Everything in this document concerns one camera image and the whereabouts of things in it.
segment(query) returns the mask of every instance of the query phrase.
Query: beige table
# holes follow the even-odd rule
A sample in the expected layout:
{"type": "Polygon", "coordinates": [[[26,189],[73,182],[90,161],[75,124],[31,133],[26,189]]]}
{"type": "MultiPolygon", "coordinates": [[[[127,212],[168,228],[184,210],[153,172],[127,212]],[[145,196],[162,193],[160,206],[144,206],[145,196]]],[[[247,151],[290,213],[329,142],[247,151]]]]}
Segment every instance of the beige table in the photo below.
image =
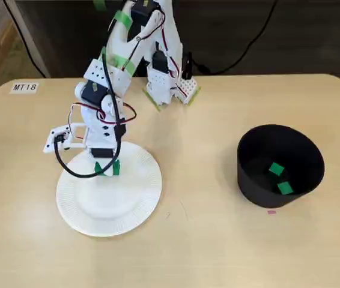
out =
{"type": "Polygon", "coordinates": [[[0,287],[340,288],[340,79],[198,77],[190,107],[175,101],[160,113],[135,79],[126,101],[138,118],[125,140],[154,155],[163,194],[146,223],[109,239],[63,221],[62,169],[42,153],[78,80],[38,80],[36,95],[0,87],[0,287]],[[322,184],[276,215],[236,184],[238,141],[266,123],[305,133],[326,162],[322,184]]]}

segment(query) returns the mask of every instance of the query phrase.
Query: label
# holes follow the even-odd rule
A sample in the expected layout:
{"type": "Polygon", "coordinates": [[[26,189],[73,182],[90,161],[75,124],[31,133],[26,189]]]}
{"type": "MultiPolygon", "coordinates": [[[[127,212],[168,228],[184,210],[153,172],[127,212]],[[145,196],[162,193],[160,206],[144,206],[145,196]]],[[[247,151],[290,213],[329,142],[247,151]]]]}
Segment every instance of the label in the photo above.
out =
{"type": "Polygon", "coordinates": [[[39,83],[14,83],[10,94],[35,94],[39,83]]]}

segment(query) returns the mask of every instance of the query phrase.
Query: dark background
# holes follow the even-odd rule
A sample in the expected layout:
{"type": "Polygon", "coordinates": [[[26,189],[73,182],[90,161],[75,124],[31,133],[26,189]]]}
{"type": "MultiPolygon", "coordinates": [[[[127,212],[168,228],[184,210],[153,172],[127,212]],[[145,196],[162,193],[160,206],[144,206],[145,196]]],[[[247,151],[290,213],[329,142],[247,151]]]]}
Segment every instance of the dark background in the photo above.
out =
{"type": "MultiPolygon", "coordinates": [[[[184,51],[220,70],[261,29],[272,0],[175,0],[184,51]]],[[[120,2],[20,1],[21,13],[52,77],[82,77],[104,45],[120,2]]],[[[227,74],[329,73],[340,77],[340,0],[279,0],[264,35],[227,74]]]]}

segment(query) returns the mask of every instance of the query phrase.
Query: black container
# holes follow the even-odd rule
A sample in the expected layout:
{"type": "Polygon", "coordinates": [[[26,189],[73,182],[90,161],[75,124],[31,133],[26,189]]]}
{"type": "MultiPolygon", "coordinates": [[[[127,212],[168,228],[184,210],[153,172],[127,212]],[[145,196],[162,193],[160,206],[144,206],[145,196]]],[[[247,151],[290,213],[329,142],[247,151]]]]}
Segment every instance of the black container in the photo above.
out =
{"type": "Polygon", "coordinates": [[[320,150],[302,133],[281,125],[262,125],[247,132],[238,144],[238,185],[251,202],[277,208],[314,190],[322,181],[325,164],[320,150]],[[273,163],[284,167],[278,176],[273,163]],[[278,188],[289,182],[293,193],[278,188]]]}

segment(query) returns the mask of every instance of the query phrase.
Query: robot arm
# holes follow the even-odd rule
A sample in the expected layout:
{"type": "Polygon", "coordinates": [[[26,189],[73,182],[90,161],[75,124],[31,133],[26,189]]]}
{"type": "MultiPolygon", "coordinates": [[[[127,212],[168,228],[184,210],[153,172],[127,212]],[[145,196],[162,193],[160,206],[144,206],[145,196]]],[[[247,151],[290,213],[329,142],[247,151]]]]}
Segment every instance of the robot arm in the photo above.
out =
{"type": "MultiPolygon", "coordinates": [[[[81,114],[87,126],[81,145],[100,167],[105,167],[110,162],[117,148],[118,137],[122,137],[126,132],[126,122],[129,119],[126,119],[123,107],[131,107],[123,102],[123,98],[142,58],[149,62],[147,94],[157,105],[169,104],[173,96],[187,104],[197,91],[193,78],[187,80],[181,77],[183,46],[175,26],[171,0],[127,1],[123,10],[116,13],[113,21],[116,23],[106,47],[102,49],[98,59],[91,61],[84,74],[87,82],[80,82],[75,89],[75,95],[80,100],[78,105],[81,105],[81,114]],[[127,41],[133,20],[142,26],[141,32],[127,41]],[[115,108],[109,93],[110,87],[102,56],[106,58],[112,88],[117,95],[117,109],[122,121],[118,133],[115,108]]],[[[62,126],[52,132],[47,140],[45,152],[53,151],[51,144],[55,139],[54,134],[68,131],[67,127],[62,126]]],[[[72,143],[72,134],[73,132],[64,136],[65,139],[59,143],[58,149],[78,148],[78,143],[72,143]]],[[[114,175],[112,167],[105,174],[114,175]]]]}

